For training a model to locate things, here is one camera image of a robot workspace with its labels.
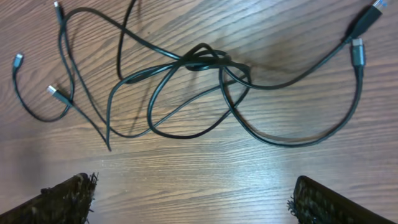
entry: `wooden surface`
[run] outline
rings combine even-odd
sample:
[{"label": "wooden surface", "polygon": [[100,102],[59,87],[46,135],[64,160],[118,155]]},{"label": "wooden surface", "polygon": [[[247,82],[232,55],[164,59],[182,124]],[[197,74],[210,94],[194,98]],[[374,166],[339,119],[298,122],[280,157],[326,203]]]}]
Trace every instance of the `wooden surface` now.
[{"label": "wooden surface", "polygon": [[[368,0],[142,0],[129,29],[179,55],[200,42],[253,68],[256,83],[296,76],[332,49]],[[121,22],[128,0],[65,0],[68,12],[93,7]],[[211,133],[188,141],[150,133],[139,139],[111,135],[108,152],[75,111],[40,123],[17,101],[12,59],[25,54],[22,96],[42,116],[62,104],[45,89],[68,88],[57,50],[53,2],[0,3],[0,212],[5,212],[79,172],[99,172],[91,223],[296,223],[287,211],[296,178],[307,175],[366,208],[398,222],[398,4],[363,36],[368,65],[363,97],[349,124],[320,145],[270,147],[253,139],[230,116]],[[119,31],[89,14],[68,27],[83,78],[102,111],[117,83]],[[169,62],[131,39],[123,48],[123,74]],[[123,133],[145,129],[146,106],[163,75],[124,86],[111,124]],[[181,69],[158,98],[159,119],[196,93],[217,85],[217,72]],[[81,85],[76,104],[97,123]],[[353,97],[348,47],[317,73],[276,91],[250,91],[239,107],[257,129],[282,137],[314,135],[343,117]],[[242,87],[232,87],[237,94]],[[160,129],[191,134],[226,109],[220,92],[195,101]]]}]

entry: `cable connector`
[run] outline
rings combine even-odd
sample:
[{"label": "cable connector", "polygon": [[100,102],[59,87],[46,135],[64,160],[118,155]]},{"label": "cable connector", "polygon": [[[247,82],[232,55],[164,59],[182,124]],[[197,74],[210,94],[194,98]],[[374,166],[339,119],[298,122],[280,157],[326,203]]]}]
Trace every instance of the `cable connector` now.
[{"label": "cable connector", "polygon": [[14,63],[13,63],[14,69],[19,69],[22,66],[22,62],[23,61],[24,61],[24,55],[23,54],[18,53],[17,55],[15,55]]},{"label": "cable connector", "polygon": [[393,1],[395,0],[377,0],[376,2],[374,2],[373,7],[382,12],[383,10],[385,10],[385,8],[387,8],[387,6],[390,6]]},{"label": "cable connector", "polygon": [[351,58],[354,67],[364,67],[366,65],[365,47],[362,39],[353,40]]},{"label": "cable connector", "polygon": [[377,0],[372,6],[364,8],[346,31],[346,40],[357,39],[364,34],[382,15],[382,11],[392,4],[391,0]]},{"label": "cable connector", "polygon": [[64,18],[64,13],[63,13],[63,8],[62,6],[59,4],[58,1],[54,2],[54,7],[55,7],[55,13],[57,15],[57,19],[58,19],[58,23],[61,25],[63,22],[63,18]]},{"label": "cable connector", "polygon": [[53,86],[49,86],[47,87],[47,91],[54,96],[55,98],[57,98],[58,100],[60,100],[62,103],[65,103],[67,106],[73,106],[73,103],[60,91],[58,91],[56,88],[54,88]]}]

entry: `black cable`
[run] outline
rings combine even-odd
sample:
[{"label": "black cable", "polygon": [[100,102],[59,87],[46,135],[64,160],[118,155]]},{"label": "black cable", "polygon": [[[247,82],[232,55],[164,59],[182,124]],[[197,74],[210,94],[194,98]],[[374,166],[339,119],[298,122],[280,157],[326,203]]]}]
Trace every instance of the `black cable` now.
[{"label": "black cable", "polygon": [[[321,137],[319,137],[316,140],[313,141],[306,141],[306,142],[300,142],[300,143],[291,143],[291,144],[287,144],[285,142],[283,143],[279,143],[279,142],[275,142],[275,141],[271,141],[268,140],[262,136],[260,136],[259,134],[257,134],[255,132],[255,130],[252,129],[252,127],[250,127],[250,124],[248,124],[245,120],[243,120],[242,116],[239,114],[239,111],[237,109],[238,105],[240,104],[240,102],[243,101],[244,97],[247,95],[247,93],[249,92],[249,90],[251,88],[253,89],[258,89],[258,90],[276,90],[276,89],[280,89],[280,88],[284,88],[287,86],[290,86],[300,80],[302,80],[303,78],[305,78],[307,75],[313,73],[315,70],[317,70],[318,68],[320,68],[322,65],[324,65],[325,63],[327,63],[327,61],[329,61],[329,59],[331,59],[334,55],[336,55],[347,43],[351,42],[355,37],[357,38],[358,35],[362,34],[364,31],[366,31],[368,29],[368,27],[379,17],[379,15],[375,15],[375,13],[380,13],[380,9],[378,7],[376,7],[375,5],[372,6],[371,12],[369,13],[365,13],[365,16],[360,18],[360,24],[353,26],[354,28],[350,27],[350,30],[347,32],[346,37],[344,37],[344,39],[341,41],[341,43],[335,47],[327,56],[325,56],[324,58],[322,58],[318,63],[316,63],[313,67],[311,67],[309,70],[307,70],[306,72],[302,73],[301,75],[297,76],[296,78],[294,78],[291,81],[282,83],[282,84],[278,84],[278,85],[273,85],[273,86],[261,86],[261,85],[255,85],[252,84],[251,82],[251,77],[250,77],[250,68],[247,65],[241,64],[241,63],[236,63],[233,62],[231,60],[231,57],[223,51],[220,50],[213,50],[209,45],[207,44],[199,44],[196,47],[194,47],[193,49],[191,49],[188,53],[186,53],[184,56],[179,56],[176,55],[172,52],[169,52],[167,50],[164,50],[160,47],[157,47],[155,45],[152,45],[151,43],[143,40],[142,38],[138,37],[136,34],[132,33],[130,30],[126,29],[126,24],[129,18],[129,15],[134,7],[134,3],[136,0],[132,0],[129,7],[127,8],[127,12],[126,15],[124,16],[124,20],[123,20],[123,24],[119,24],[116,21],[110,19],[108,16],[102,14],[101,12],[95,10],[95,9],[91,9],[91,8],[87,8],[87,7],[81,7],[81,8],[77,8],[72,10],[71,12],[69,12],[66,16],[63,16],[63,13],[58,12],[57,11],[57,16],[58,16],[58,21],[60,21],[60,30],[59,30],[59,34],[58,34],[58,48],[60,51],[60,56],[62,59],[62,62],[65,65],[65,68],[67,69],[67,73],[70,79],[70,96],[69,98],[66,97],[66,95],[64,95],[63,93],[60,93],[59,91],[55,90],[55,89],[50,89],[50,91],[53,93],[54,97],[58,98],[59,100],[62,100],[67,107],[65,108],[64,112],[55,119],[43,119],[38,117],[36,114],[34,114],[24,103],[24,101],[22,100],[18,88],[17,88],[17,82],[16,82],[16,74],[17,71],[19,69],[19,67],[22,64],[22,56],[20,58],[20,60],[18,58],[15,59],[14,61],[14,68],[12,71],[12,79],[13,79],[13,83],[14,83],[14,89],[16,91],[17,97],[20,100],[20,102],[22,103],[23,107],[28,111],[29,114],[31,114],[35,119],[39,120],[39,121],[45,121],[45,122],[51,122],[51,121],[56,121],[59,120],[60,118],[64,117],[68,111],[68,109],[70,107],[74,107],[77,112],[79,112],[85,119],[87,119],[92,125],[93,127],[97,130],[97,132],[100,134],[100,136],[102,137],[103,141],[106,143],[107,147],[109,150],[111,150],[111,146],[110,146],[110,132],[112,131],[113,133],[124,137],[124,138],[137,138],[139,136],[145,135],[147,134],[149,131],[153,131],[158,135],[167,137],[167,138],[176,138],[176,139],[191,139],[191,138],[197,138],[203,134],[208,133],[209,131],[211,131],[212,129],[216,128],[217,125],[219,125],[225,118],[228,117],[229,114],[233,114],[234,117],[239,121],[239,123],[241,123],[242,127],[249,133],[251,134],[254,138],[267,143],[267,144],[271,144],[273,146],[280,146],[280,147],[304,147],[304,146],[311,146],[317,143],[320,143],[324,140],[326,140],[327,138],[329,138],[330,136],[332,136],[333,134],[335,134],[337,131],[339,131],[348,121],[349,119],[352,117],[352,115],[355,112],[355,109],[358,105],[360,96],[361,96],[361,91],[362,91],[362,84],[363,84],[363,67],[364,67],[364,49],[363,49],[363,43],[362,41],[360,41],[359,44],[359,40],[354,40],[357,41],[355,44],[353,44],[353,49],[351,51],[351,54],[353,56],[353,65],[354,65],[354,70],[355,70],[355,74],[356,74],[356,91],[354,94],[354,99],[353,102],[351,104],[351,107],[349,109],[349,111],[347,112],[346,116],[333,128],[329,129],[327,132],[325,132]],[[116,72],[117,75],[120,79],[119,83],[116,84],[116,86],[111,90],[111,93],[109,94],[109,98],[108,98],[108,105],[107,105],[107,109],[106,109],[106,119],[104,119],[102,117],[102,115],[100,114],[100,112],[98,111],[98,109],[96,108],[94,101],[92,99],[92,96],[87,88],[87,86],[85,85],[85,82],[83,80],[83,78],[80,75],[79,69],[77,67],[77,64],[75,63],[75,60],[73,58],[73,54],[72,51],[70,49],[69,46],[69,42],[68,42],[68,36],[67,36],[67,22],[69,21],[69,19],[78,13],[81,12],[90,12],[92,14],[95,14],[97,16],[100,16],[101,18],[103,18],[104,20],[106,20],[107,22],[111,23],[112,25],[116,26],[118,29],[121,30],[121,34],[120,34],[120,40],[119,40],[119,46],[118,46],[118,54],[116,56]],[[128,36],[130,36],[131,38],[133,38],[134,40],[136,40],[137,42],[139,42],[140,44],[142,44],[145,47],[148,47],[151,50],[154,50],[166,57],[170,57],[171,59],[174,59],[174,62],[171,63],[167,63],[164,65],[157,65],[151,68],[146,68],[143,69],[141,71],[135,72],[131,75],[128,75],[127,77],[123,78],[122,74],[121,74],[121,51],[123,48],[123,38],[124,35],[127,34]],[[99,127],[97,127],[97,125],[95,125],[95,123],[86,115],[84,114],[84,112],[82,112],[82,110],[80,110],[79,108],[77,108],[74,104],[73,104],[73,96],[74,96],[74,80],[73,80],[73,76],[72,76],[72,71],[69,69],[68,64],[67,64],[67,60],[65,58],[65,55],[63,53],[63,49],[62,49],[62,40],[65,41],[65,46],[66,46],[66,50],[67,50],[67,54],[69,56],[69,59],[72,63],[72,69],[73,71],[76,73],[76,76],[78,77],[79,81],[81,82],[81,85],[83,87],[84,92],[86,93],[93,109],[95,110],[96,114],[99,116],[99,118],[102,120],[103,123],[106,124],[106,135],[105,137],[102,135]],[[199,93],[197,96],[194,96],[193,98],[187,100],[185,103],[183,103],[181,106],[179,106],[178,108],[174,109],[171,113],[169,113],[167,116],[165,116],[164,118],[162,118],[160,121],[156,122],[155,124],[153,124],[152,122],[152,110],[156,101],[156,98],[158,97],[158,95],[160,94],[160,92],[162,91],[163,87],[166,85],[166,83],[171,79],[171,77],[174,75],[174,73],[180,68],[180,67],[185,67],[188,70],[191,71],[202,71],[202,70],[208,70],[208,69],[218,69],[218,77],[219,77],[219,85],[215,86],[213,88],[210,88],[209,90],[206,90],[202,93]],[[243,76],[241,77],[237,77],[228,67],[234,67],[237,68],[238,70],[243,72]],[[146,78],[152,77],[156,74],[159,74],[161,72],[165,72],[167,71],[166,76],[162,79],[162,81],[158,84],[157,88],[154,91],[154,94],[152,95],[152,97],[150,98],[149,101],[149,105],[148,105],[148,109],[147,109],[147,122],[148,122],[148,126],[149,129],[139,133],[139,134],[135,134],[135,135],[125,135],[125,134],[121,134],[119,132],[117,132],[115,129],[113,129],[110,126],[110,117],[111,117],[111,105],[112,105],[112,99],[114,94],[116,93],[116,91],[125,84],[136,84],[142,80],[145,80]],[[229,75],[233,80],[225,82],[224,80],[224,73],[226,73],[227,75]],[[241,93],[240,97],[238,98],[238,100],[236,102],[232,102],[232,99],[230,98],[230,96],[227,94],[227,89],[226,87],[229,85],[232,85],[234,83],[240,83],[242,85],[244,85],[246,88],[243,91],[243,93]],[[205,129],[204,131],[201,131],[199,133],[196,134],[192,134],[192,135],[188,135],[188,136],[181,136],[181,135],[173,135],[173,134],[167,134],[167,133],[163,133],[162,131],[159,131],[156,127],[163,123],[164,121],[166,121],[168,118],[170,118],[171,116],[173,116],[176,112],[178,112],[179,110],[181,110],[184,106],[187,106],[189,103],[191,103],[192,101],[198,99],[199,97],[205,96],[206,94],[209,94],[217,89],[221,89],[221,93],[225,99],[226,104],[229,107],[229,110],[226,111],[221,118],[216,121],[213,125],[211,125],[209,128]]]}]

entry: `wooden table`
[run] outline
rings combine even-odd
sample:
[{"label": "wooden table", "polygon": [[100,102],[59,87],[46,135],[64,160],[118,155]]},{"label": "wooden table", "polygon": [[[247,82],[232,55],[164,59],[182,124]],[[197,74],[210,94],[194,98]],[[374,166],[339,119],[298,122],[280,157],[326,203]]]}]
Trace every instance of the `wooden table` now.
[{"label": "wooden table", "polygon": [[[93,7],[122,22],[128,0],[65,0],[68,12]],[[182,55],[201,42],[252,66],[258,84],[290,80],[331,50],[348,23],[371,1],[146,0],[128,28]],[[70,111],[56,123],[29,116],[12,89],[14,55],[22,51],[21,93],[38,114],[63,105],[45,89],[68,88],[57,48],[52,0],[0,3],[0,212],[79,172],[99,172],[91,223],[296,223],[287,211],[296,178],[307,175],[368,209],[398,222],[398,4],[363,36],[368,65],[363,97],[349,124],[312,147],[282,149],[253,139],[230,116],[198,139],[150,133],[138,139],[111,135],[108,152],[95,130]],[[68,24],[81,74],[104,113],[117,83],[119,31],[92,14]],[[123,74],[170,62],[126,38]],[[147,128],[147,102],[164,75],[124,86],[111,124],[123,133]],[[181,69],[157,100],[154,119],[217,85],[214,70]],[[242,86],[232,88],[237,95]],[[349,107],[354,73],[346,47],[317,73],[288,88],[251,90],[239,106],[264,133],[311,136],[338,122]],[[81,85],[76,104],[98,124]],[[227,109],[219,91],[196,100],[159,128],[168,133],[204,130]]]}]

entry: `usb-a connector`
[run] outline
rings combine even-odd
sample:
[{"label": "usb-a connector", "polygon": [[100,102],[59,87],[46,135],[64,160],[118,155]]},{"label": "usb-a connector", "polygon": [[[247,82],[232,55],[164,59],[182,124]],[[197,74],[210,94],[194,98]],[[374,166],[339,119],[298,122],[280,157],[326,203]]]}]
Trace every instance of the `usb-a connector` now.
[{"label": "usb-a connector", "polygon": [[18,69],[21,67],[22,62],[24,60],[24,55],[18,53],[17,55],[15,55],[14,58],[14,63],[12,64],[12,66],[14,67],[14,69]]},{"label": "usb-a connector", "polygon": [[374,2],[373,7],[382,12],[387,8],[387,6],[390,6],[394,1],[395,0],[377,0],[376,2]]},{"label": "usb-a connector", "polygon": [[57,98],[58,100],[60,100],[62,103],[65,103],[67,106],[72,106],[73,107],[73,103],[68,99],[67,96],[65,96],[63,93],[61,93],[60,91],[58,91],[56,88],[54,88],[53,86],[49,86],[47,87],[47,91],[48,93],[50,93],[53,97]]}]

